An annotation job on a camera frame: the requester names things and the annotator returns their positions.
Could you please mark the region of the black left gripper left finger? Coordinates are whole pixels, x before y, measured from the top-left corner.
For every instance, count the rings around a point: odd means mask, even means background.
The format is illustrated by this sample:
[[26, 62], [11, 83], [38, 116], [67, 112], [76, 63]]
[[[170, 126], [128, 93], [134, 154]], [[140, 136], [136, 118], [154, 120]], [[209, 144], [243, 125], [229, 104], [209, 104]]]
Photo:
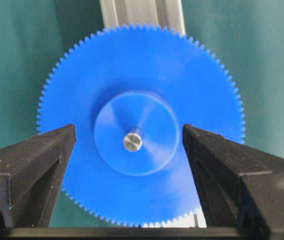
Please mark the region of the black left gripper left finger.
[[47, 227], [74, 145], [72, 124], [0, 148], [0, 227]]

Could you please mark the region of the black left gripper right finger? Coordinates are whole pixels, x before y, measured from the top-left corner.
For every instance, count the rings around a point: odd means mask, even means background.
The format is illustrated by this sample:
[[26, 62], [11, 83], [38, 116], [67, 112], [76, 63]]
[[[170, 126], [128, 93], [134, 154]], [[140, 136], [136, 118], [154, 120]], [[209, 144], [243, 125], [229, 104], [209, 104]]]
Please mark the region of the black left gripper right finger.
[[190, 124], [183, 145], [207, 226], [284, 229], [284, 158]]

